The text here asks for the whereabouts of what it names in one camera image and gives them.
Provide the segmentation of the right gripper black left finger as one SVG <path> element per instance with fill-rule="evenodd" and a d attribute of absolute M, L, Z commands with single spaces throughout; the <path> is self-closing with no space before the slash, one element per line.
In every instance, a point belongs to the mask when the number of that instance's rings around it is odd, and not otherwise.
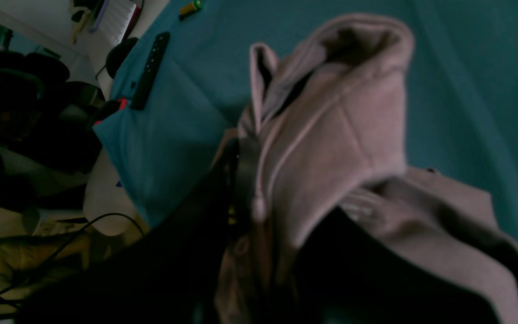
<path fill-rule="evenodd" d="M 18 324 L 218 324 L 223 255 L 249 228 L 249 138 L 222 156 L 170 216 L 132 246 L 37 292 Z"/>

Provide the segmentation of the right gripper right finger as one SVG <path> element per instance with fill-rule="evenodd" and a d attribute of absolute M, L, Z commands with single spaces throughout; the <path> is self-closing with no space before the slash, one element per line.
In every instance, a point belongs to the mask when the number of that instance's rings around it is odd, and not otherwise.
<path fill-rule="evenodd" d="M 497 324 L 490 304 L 390 252 L 340 208 L 299 252 L 301 324 Z"/>

